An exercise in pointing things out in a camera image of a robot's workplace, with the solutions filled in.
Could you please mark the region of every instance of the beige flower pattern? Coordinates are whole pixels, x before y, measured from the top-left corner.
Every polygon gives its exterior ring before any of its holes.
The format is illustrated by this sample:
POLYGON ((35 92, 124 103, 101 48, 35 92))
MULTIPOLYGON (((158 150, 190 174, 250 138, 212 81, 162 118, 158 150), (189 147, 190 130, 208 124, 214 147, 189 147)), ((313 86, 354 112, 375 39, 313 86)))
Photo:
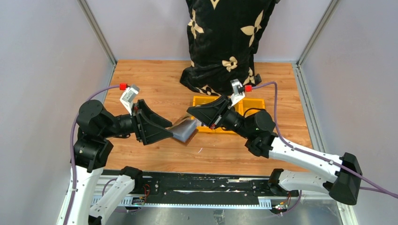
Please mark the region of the beige flower pattern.
POLYGON ((212 95, 212 94, 215 94, 215 95, 220 96, 219 93, 215 92, 215 91, 214 91, 212 88, 210 88, 209 85, 207 85, 207 84, 206 84, 205 86, 203 86, 202 88, 196 88, 196 89, 198 89, 199 93, 204 94, 204 95, 212 95))
POLYGON ((263 12, 264 12, 264 10, 262 10, 261 13, 258 15, 256 21, 254 22, 254 26, 246 26, 246 27, 241 28, 241 31, 244 34, 252 36, 249 41, 249 47, 252 46, 252 44, 253 44, 255 33, 257 33, 259 31, 259 29, 261 29, 260 22, 262 20, 263 12))
POLYGON ((229 61, 223 60, 222 65, 226 67, 228 72, 231 72, 231 70, 237 67, 237 59, 231 56, 229 61))
POLYGON ((188 23, 188 26, 191 27, 191 32, 193 34, 193 38, 196 39, 196 32, 203 34, 203 29, 196 23, 196 12, 192 9, 192 19, 188 23))
POLYGON ((212 2, 213 8, 215 9, 220 0, 210 0, 210 1, 212 2))
POLYGON ((252 68, 249 67, 249 76, 246 78, 246 80, 243 82, 243 85, 246 85, 248 83, 256 84, 254 81, 254 76, 253 76, 253 71, 252 68))

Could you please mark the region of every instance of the cable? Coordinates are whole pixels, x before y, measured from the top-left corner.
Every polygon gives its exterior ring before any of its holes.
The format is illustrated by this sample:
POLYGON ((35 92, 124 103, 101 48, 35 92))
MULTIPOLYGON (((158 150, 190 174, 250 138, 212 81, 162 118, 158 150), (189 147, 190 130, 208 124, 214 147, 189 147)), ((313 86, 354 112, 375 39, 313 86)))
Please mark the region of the cable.
POLYGON ((248 111, 250 111, 250 110, 265 110, 265 109, 260 109, 260 108, 248 108, 246 111, 245 111, 245 113, 243 113, 243 117, 245 117, 246 116, 246 113, 248 112, 248 111))
POLYGON ((107 182, 107 183, 105 184, 105 186, 104 186, 104 189, 102 189, 102 196, 104 196, 104 194, 105 194, 105 189, 107 188, 108 184, 109 184, 110 182, 112 182, 112 181, 115 181, 115 180, 117 180, 117 178, 113 178, 113 179, 108 180, 108 182, 107 182))
MULTIPOLYGON (((325 158, 325 157, 322 157, 322 156, 318 156, 318 155, 316 155, 316 154, 314 154, 314 153, 312 153, 312 152, 308 152, 308 151, 305 151, 305 150, 296 148, 296 147, 294 147, 293 145, 291 145, 290 143, 288 143, 288 142, 283 138, 283 136, 281 135, 281 132, 280 132, 280 130, 279 130, 279 126, 278 126, 278 122, 277 122, 277 116, 276 116, 276 103, 277 103, 277 99, 278 99, 278 84, 277 84, 275 81, 271 81, 271 82, 268 82, 268 83, 265 83, 265 84, 262 84, 262 85, 253 87, 253 89, 262 88, 262 87, 265 87, 265 86, 268 86, 268 85, 271 85, 271 84, 273 84, 273 85, 275 86, 274 120, 275 120, 275 124, 276 124, 276 132, 278 133, 279 138, 281 139, 281 141, 282 141, 284 144, 286 144, 287 146, 289 146, 290 148, 294 149, 294 150, 297 150, 297 151, 302 152, 302 153, 306 153, 306 154, 308 154, 308 155, 310 155, 310 156, 313 156, 313 157, 315 157, 315 158, 321 159, 321 160, 323 160, 323 161, 329 163, 329 162, 330 162, 330 159, 325 158)), ((361 180, 365 181, 366 183, 368 183, 368 184, 372 185, 373 187, 377 188, 378 190, 380 190, 380 191, 379 191, 380 193, 384 193, 384 194, 390 195, 390 196, 392 196, 392 197, 398 199, 398 194, 395 194, 395 193, 393 193, 393 192, 391 192, 391 191, 389 191, 389 190, 387 190, 387 189, 382 188, 381 186, 379 186, 379 185, 377 185, 376 183, 372 182, 372 181, 369 180, 368 178, 363 177, 362 175, 360 175, 359 173, 353 171, 352 169, 350 169, 350 168, 348 168, 348 167, 346 167, 346 166, 344 166, 344 165, 341 165, 341 164, 339 164, 339 163, 336 163, 336 162, 333 162, 333 165, 336 165, 336 166, 340 167, 341 169, 346 170, 346 171, 348 171, 349 173, 351 173, 351 174, 353 174, 353 175, 359 177, 361 180)), ((364 189, 363 187, 360 187, 360 189, 373 191, 373 189, 364 189)))
POLYGON ((296 201, 296 202, 294 203, 294 205, 293 205, 291 208, 289 208, 286 212, 281 212, 281 213, 278 213, 278 214, 272 214, 272 215, 270 215, 270 216, 263 217, 263 218, 261 218, 261 219, 264 220, 264 219, 271 219, 271 218, 274 218, 274 217, 283 217, 283 215, 285 215, 286 213, 289 213, 290 211, 293 211, 293 210, 299 205, 299 203, 300 203, 300 201, 301 201, 302 195, 303 195, 303 192, 300 191, 300 193, 298 194, 298 199, 297 199, 297 201, 296 201))
POLYGON ((383 191, 376 189, 376 188, 370 188, 370 187, 360 187, 361 190, 366 190, 366 191, 374 191, 374 192, 379 192, 379 193, 383 193, 383 191))
MULTIPOLYGON (((87 101, 91 100, 93 97, 100 94, 101 92, 104 92, 104 91, 112 89, 112 88, 118 88, 118 87, 119 87, 119 85, 113 85, 113 86, 109 86, 109 87, 100 89, 99 91, 97 91, 94 94, 92 94, 91 96, 89 96, 87 101)), ((75 199, 75 194, 76 194, 77 173, 76 173, 75 153, 73 151, 73 137, 75 135, 77 116, 78 116, 78 114, 75 116, 75 119, 73 120, 72 129, 70 131, 70 162, 72 164, 72 193, 70 194, 70 200, 69 200, 68 208, 65 213, 65 219, 63 221, 63 225, 66 225, 68 223, 69 215, 72 210, 72 205, 73 205, 73 201, 75 199)))

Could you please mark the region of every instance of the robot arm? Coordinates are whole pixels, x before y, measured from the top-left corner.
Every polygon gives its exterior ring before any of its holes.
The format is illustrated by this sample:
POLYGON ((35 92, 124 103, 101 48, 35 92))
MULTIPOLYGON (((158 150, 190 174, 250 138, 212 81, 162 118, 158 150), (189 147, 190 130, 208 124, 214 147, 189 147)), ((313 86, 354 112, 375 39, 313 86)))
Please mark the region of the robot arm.
POLYGON ((113 148, 107 138, 128 138, 134 133, 138 141, 147 145, 173 136, 166 129, 172 123, 149 109, 144 100, 132 103, 138 91, 135 86, 129 87, 121 97, 123 105, 130 108, 129 114, 115 117, 98 100, 89 100, 80 107, 76 120, 79 125, 78 140, 74 144, 77 187, 76 190, 69 187, 58 225, 65 224, 68 210, 68 225, 104 225, 128 193, 141 190, 142 171, 127 166, 121 170, 116 184, 90 209, 98 179, 113 148), (72 197, 73 205, 69 206, 72 197))
POLYGON ((268 185, 276 193, 291 190, 318 191, 328 193, 341 203, 356 204, 360 179, 333 164, 336 162, 345 165, 361 174, 359 163, 354 155, 345 153, 341 157, 321 153, 288 141, 294 148, 300 148, 330 160, 325 162, 290 148, 273 132, 276 125, 267 111, 258 111, 243 117, 231 109, 236 99, 242 99, 245 96, 245 88, 238 80, 233 80, 231 83, 234 90, 231 98, 221 96, 209 104, 190 107, 187 112, 211 129, 224 127, 247 139, 245 147, 255 156, 283 160, 310 171, 310 173, 296 173, 281 169, 274 170, 268 185))

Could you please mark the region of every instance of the metal frame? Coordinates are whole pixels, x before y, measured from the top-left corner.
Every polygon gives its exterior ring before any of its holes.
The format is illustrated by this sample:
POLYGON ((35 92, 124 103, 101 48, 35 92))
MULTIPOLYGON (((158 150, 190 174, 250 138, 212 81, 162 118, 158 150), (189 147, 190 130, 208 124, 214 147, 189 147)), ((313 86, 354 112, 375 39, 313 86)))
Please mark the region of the metal frame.
POLYGON ((104 48, 104 51, 107 54, 109 60, 111 61, 113 66, 116 67, 117 60, 116 60, 115 56, 113 55, 112 50, 109 47, 107 41, 105 40, 105 37, 102 34, 102 31, 101 31, 100 27, 98 26, 98 23, 95 20, 95 17, 92 14, 92 11, 91 11, 89 5, 87 4, 87 1, 86 0, 77 0, 77 2, 79 3, 79 5, 82 8, 84 14, 86 15, 88 22, 90 23, 90 25, 91 25, 95 35, 97 36, 100 44, 104 48))
POLYGON ((331 0, 330 1, 330 4, 329 4, 328 8, 326 9, 325 13, 323 14, 321 21, 319 21, 318 26, 316 27, 314 33, 312 34, 310 40, 308 41, 306 47, 304 48, 303 53, 300 55, 300 58, 296 63, 298 65, 298 67, 300 67, 303 64, 303 62, 306 60, 309 51, 311 50, 312 46, 314 45, 315 41, 317 40, 318 36, 322 32, 325 25, 329 21, 329 18, 332 16, 332 14, 335 11, 336 6, 338 5, 339 2, 340 2, 340 0, 331 0))
MULTIPOLYGON (((314 105, 312 104, 311 97, 308 94, 305 74, 302 70, 301 65, 305 62, 313 45, 315 44, 321 32, 323 31, 323 28, 326 26, 329 19, 333 15, 339 2, 340 0, 330 1, 328 8, 326 9, 322 19, 318 23, 314 33, 312 34, 310 40, 308 41, 306 47, 304 48, 304 51, 300 55, 299 60, 296 63, 292 63, 294 75, 298 86, 298 92, 300 94, 300 100, 303 106, 304 116, 306 118, 308 132, 310 134, 312 145, 314 149, 322 152, 326 152, 326 149, 322 141, 323 138, 321 131, 319 130, 319 122, 318 122, 319 120, 315 115, 314 105)), ((337 205, 339 207, 340 216, 344 225, 358 225, 358 221, 355 216, 353 206, 341 204, 339 202, 337 202, 337 205)))

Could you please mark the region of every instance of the white bracket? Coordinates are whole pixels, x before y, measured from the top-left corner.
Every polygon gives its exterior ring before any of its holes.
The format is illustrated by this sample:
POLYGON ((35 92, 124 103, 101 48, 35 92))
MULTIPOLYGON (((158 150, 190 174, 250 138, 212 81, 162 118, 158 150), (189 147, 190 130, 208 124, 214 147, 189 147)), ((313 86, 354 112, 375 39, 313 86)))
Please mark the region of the white bracket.
POLYGON ((234 93, 231 95, 230 100, 232 102, 231 107, 236 105, 240 100, 245 98, 245 92, 242 91, 239 93, 238 88, 242 88, 243 85, 239 82, 238 79, 231 81, 232 90, 234 93))
POLYGON ((129 176, 118 176, 112 187, 90 208, 90 216, 96 218, 101 216, 101 224, 106 224, 116 207, 134 189, 134 184, 134 180, 129 176))
POLYGON ((326 180, 312 172, 292 172, 285 170, 279 176, 278 185, 286 191, 306 190, 328 194, 329 191, 323 187, 326 180))
POLYGON ((139 93, 139 88, 136 85, 132 85, 127 87, 127 89, 123 92, 122 96, 120 97, 120 102, 123 104, 124 108, 132 115, 132 107, 133 107, 133 100, 135 96, 139 93))

